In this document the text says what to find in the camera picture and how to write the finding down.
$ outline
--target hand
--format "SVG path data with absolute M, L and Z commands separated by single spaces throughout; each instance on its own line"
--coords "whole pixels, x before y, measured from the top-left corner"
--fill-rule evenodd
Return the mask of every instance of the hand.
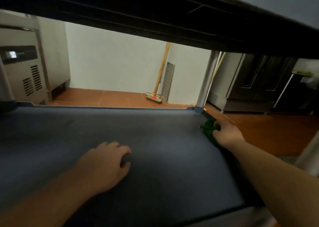
M 228 121 L 221 120 L 217 120 L 214 126 L 216 124 L 219 124 L 221 129 L 220 131 L 214 130 L 213 136 L 222 147 L 229 149 L 229 147 L 245 141 L 240 130 L 235 125 L 232 125 Z
M 93 196 L 113 188 L 129 172 L 130 162 L 122 167 L 123 155 L 131 154 L 128 146 L 118 142 L 101 143 L 97 148 L 90 149 L 76 163 L 72 174 L 80 178 L 81 187 Z

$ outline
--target vent slot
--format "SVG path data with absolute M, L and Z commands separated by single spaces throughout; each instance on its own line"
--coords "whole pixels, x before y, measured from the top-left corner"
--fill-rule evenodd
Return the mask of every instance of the vent slot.
M 31 73 L 32 73 L 32 78 L 33 78 L 35 90 L 38 91 L 42 88 L 42 82 L 41 82 L 41 77 L 40 77 L 38 65 L 31 66 L 30 68 L 31 68 Z
M 26 96 L 29 96 L 30 94 L 34 93 L 34 88 L 33 88 L 32 80 L 30 77 L 22 80 L 22 82 L 23 82 L 24 92 L 26 93 Z

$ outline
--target wall vent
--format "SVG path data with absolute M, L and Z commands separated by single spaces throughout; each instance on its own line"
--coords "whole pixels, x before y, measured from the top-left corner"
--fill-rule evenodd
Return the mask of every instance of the wall vent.
M 34 93 L 34 88 L 33 88 L 32 80 L 30 77 L 22 80 L 22 82 L 23 82 L 24 92 L 26 93 L 26 96 L 29 96 L 30 94 Z
M 32 78 L 33 78 L 35 90 L 38 91 L 42 88 L 42 82 L 41 82 L 41 77 L 40 77 L 38 65 L 31 66 L 30 68 L 31 68 L 31 73 L 32 73 Z

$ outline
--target person's left hand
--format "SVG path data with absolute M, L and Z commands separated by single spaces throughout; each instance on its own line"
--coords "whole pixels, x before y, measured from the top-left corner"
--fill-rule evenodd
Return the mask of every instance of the person's left hand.
M 131 154 L 128 146 L 118 142 L 101 143 L 97 148 L 90 149 L 76 163 L 72 174 L 80 178 L 81 187 L 96 195 L 113 188 L 129 172 L 130 162 L 120 166 L 122 157 Z

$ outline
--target wooden broom handle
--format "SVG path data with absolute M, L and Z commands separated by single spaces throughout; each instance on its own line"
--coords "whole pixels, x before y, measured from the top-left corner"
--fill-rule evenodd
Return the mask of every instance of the wooden broom handle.
M 154 88 L 155 95 L 157 94 L 157 89 L 158 89 L 160 81 L 162 79 L 162 74 L 163 74 L 163 70 L 164 70 L 164 67 L 165 67 L 165 61 L 166 61 L 167 54 L 168 54 L 170 46 L 171 46 L 171 43 L 170 42 L 166 42 L 166 47 L 165 47 L 165 52 L 164 52 L 162 64 L 161 64 L 161 67 L 159 69 L 159 74 L 157 76 L 157 80 L 156 80 L 156 84 L 155 84 L 155 88 Z

